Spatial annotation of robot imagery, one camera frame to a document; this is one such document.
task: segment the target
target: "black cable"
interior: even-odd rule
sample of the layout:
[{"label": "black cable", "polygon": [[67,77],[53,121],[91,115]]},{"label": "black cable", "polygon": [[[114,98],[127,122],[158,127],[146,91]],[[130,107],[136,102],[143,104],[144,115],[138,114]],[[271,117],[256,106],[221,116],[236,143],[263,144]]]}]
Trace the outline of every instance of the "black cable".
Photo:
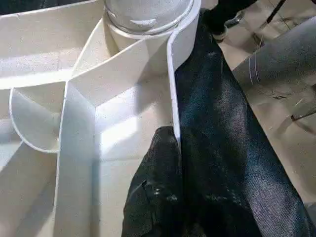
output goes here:
[{"label": "black cable", "polygon": [[272,19],[275,17],[275,15],[277,14],[277,12],[281,9],[281,7],[283,6],[283,4],[285,3],[286,0],[281,0],[277,6],[275,7],[275,9],[272,11],[271,15],[267,18],[266,22],[267,24],[269,24]]}]

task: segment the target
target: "white compartment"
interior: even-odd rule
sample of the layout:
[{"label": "white compartment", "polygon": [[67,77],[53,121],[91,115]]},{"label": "white compartment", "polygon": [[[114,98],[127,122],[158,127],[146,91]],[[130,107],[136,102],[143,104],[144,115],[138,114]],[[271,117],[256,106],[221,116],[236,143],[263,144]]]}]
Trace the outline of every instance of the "white compartment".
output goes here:
[{"label": "white compartment", "polygon": [[[57,154],[43,154],[21,141],[9,115],[9,97],[9,89],[0,90],[0,236],[49,237]],[[47,185],[53,186],[49,192]]]},{"label": "white compartment", "polygon": [[13,88],[10,115],[21,139],[35,150],[59,151],[60,118],[65,82]]},{"label": "white compartment", "polygon": [[0,16],[0,89],[69,79],[103,7],[90,0]]},{"label": "white compartment", "polygon": [[155,36],[122,32],[103,7],[0,17],[1,237],[119,236],[155,130],[173,125],[180,139],[174,71],[193,49],[200,0]]},{"label": "white compartment", "polygon": [[[106,18],[94,30],[66,86],[56,236],[119,236],[130,181],[155,130],[173,125],[180,139],[174,71],[193,49],[199,7],[197,0],[186,21],[163,35],[137,39]],[[103,55],[88,52],[97,42]],[[108,54],[110,44],[117,46],[114,54]],[[95,59],[104,61],[80,69],[80,61]]]},{"label": "white compartment", "polygon": [[[36,234],[49,221],[48,216],[41,210],[37,218],[31,220],[30,210],[41,205],[42,191],[50,180],[55,179],[57,155],[44,154],[33,150],[23,142],[9,161],[0,170],[0,236],[13,237],[18,235],[20,225]],[[49,194],[54,199],[54,191]],[[45,205],[52,214],[52,206]]]}]

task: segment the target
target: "white foam board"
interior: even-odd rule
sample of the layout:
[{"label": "white foam board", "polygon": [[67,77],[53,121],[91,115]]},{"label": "white foam board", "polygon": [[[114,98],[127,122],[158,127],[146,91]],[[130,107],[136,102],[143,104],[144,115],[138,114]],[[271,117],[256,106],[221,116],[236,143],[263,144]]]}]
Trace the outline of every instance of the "white foam board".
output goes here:
[{"label": "white foam board", "polygon": [[173,125],[180,142],[174,71],[193,49],[200,0],[154,36],[123,32],[103,7],[0,17],[0,236],[119,236],[155,130]]}]

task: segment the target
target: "person's leg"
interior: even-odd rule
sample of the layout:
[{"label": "person's leg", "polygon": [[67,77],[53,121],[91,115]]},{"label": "person's leg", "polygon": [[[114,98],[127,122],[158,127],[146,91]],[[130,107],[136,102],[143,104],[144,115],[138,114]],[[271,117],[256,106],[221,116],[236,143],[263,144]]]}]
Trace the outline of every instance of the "person's leg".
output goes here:
[{"label": "person's leg", "polygon": [[204,17],[210,31],[214,35],[225,32],[225,22],[236,14],[254,4],[257,0],[219,0],[215,8],[205,12]]}]

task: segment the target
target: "cylindrical container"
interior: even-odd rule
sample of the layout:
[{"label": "cylindrical container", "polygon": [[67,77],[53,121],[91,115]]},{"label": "cylindrical container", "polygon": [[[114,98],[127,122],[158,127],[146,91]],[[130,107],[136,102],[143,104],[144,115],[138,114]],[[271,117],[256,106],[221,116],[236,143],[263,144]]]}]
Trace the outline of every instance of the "cylindrical container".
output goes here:
[{"label": "cylindrical container", "polygon": [[140,35],[158,34],[176,26],[192,5],[193,0],[105,0],[111,21]]}]

